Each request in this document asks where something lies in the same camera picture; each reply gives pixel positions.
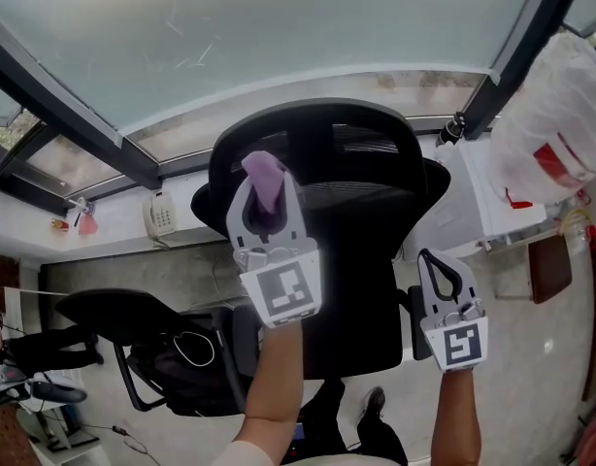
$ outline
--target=black mesh chair back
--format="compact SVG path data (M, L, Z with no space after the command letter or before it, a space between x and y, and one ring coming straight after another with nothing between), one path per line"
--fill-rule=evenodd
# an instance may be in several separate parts
M303 322L305 377L381 371L401 362L399 291L391 259L445 193L446 169L423 159L411 127L386 108L347 99L281 105L229 128L193 213L227 236L225 219L254 150L275 155L303 191L321 251L323 306Z

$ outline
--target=forearm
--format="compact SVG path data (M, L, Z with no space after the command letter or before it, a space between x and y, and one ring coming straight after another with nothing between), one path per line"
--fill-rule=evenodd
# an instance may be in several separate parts
M480 462L481 432L471 370L443 375L432 439L433 466L466 466Z
M295 421L303 395L302 326L268 330L247 397L247 417Z
M268 330L236 440L251 442L280 464L291 443L303 396L302 326Z

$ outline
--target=person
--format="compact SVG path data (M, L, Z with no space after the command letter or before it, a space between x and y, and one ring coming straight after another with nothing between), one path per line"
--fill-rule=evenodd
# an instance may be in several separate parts
M58 369L83 368L89 364L103 364L104 359L95 348L97 335L78 325L64 330L48 330L20 338L3 340L0 317L0 364L11 361L24 375ZM85 350L61 350L83 343Z
M408 460L393 429L381 420L384 392L369 394L358 424L359 453L347 452L336 423L343 396L341 381L325 382L301 412L303 396L302 327L300 322L267 330L259 363L248 391L242 428L213 466L277 466L308 459L296 466L405 466ZM304 440L292 439L302 418ZM304 447L294 447L304 443ZM479 464L480 426L472 370L443 375L432 438L433 466Z

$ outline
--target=pink object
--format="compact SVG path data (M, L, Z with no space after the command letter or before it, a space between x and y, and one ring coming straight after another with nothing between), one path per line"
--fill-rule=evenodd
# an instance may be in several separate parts
M274 214L284 178L281 162L271 153L260 150L242 159L242 167L250 177L263 210Z
M580 439L577 458L581 466L591 466L596 463L596 418L587 426Z
M88 214L81 216L81 222L79 224L78 233L79 235L94 235L97 232L97 222Z

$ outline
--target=red object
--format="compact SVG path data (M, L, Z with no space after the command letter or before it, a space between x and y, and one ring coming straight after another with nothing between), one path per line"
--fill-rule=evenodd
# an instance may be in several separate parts
M557 154L549 144L542 145L533 153L533 156L540 164L540 167L560 186L577 188L584 183L577 180L568 172L568 168L561 162L561 159L557 157Z
M78 228L78 233L80 235L94 235L97 232L97 222L88 214L83 214L81 217L81 225Z
M50 221L50 226L59 231L69 230L69 223L65 222L62 219L53 219L52 221Z
M585 191L584 188L581 188L579 191L577 191L577 197L579 198L583 206L586 207L589 204L591 204L591 197L589 196L589 193Z
M510 191L506 188L505 188L505 196L508 197L508 200L510 201L510 206L512 207L512 209L528 209L529 207L533 207L533 204L531 202L527 202L526 200L519 200L517 202L514 202L512 200L512 197L510 197Z
M585 228L585 234L589 239L589 248L591 250L596 250L596 227L593 224L589 224Z
M596 462L596 418L587 426L577 447L580 466L592 466Z

